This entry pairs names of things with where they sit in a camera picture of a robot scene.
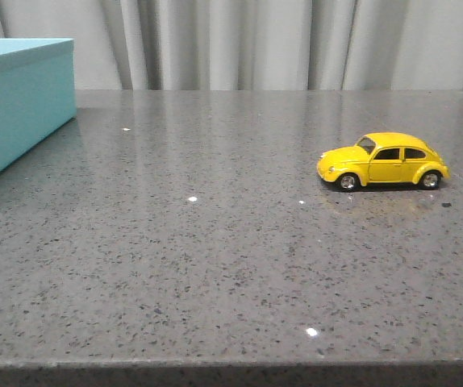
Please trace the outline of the yellow toy beetle car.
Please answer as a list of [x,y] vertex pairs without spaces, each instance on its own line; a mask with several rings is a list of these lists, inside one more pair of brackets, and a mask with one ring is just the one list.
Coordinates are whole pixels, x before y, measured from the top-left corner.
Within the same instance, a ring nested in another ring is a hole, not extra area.
[[328,150],[316,164],[319,177],[351,192],[371,184],[411,183],[438,189],[450,170],[424,140],[399,132],[373,132],[354,145]]

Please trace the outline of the white pleated curtain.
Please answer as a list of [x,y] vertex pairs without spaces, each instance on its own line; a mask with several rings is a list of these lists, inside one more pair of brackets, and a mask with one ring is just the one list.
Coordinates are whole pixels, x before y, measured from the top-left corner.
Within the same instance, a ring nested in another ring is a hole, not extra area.
[[463,89],[463,1],[0,1],[78,89]]

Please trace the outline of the light blue storage box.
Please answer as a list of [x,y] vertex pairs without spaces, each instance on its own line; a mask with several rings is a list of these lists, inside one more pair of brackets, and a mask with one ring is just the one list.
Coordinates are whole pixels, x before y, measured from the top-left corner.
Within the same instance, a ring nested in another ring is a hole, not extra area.
[[74,41],[0,39],[0,172],[76,113]]

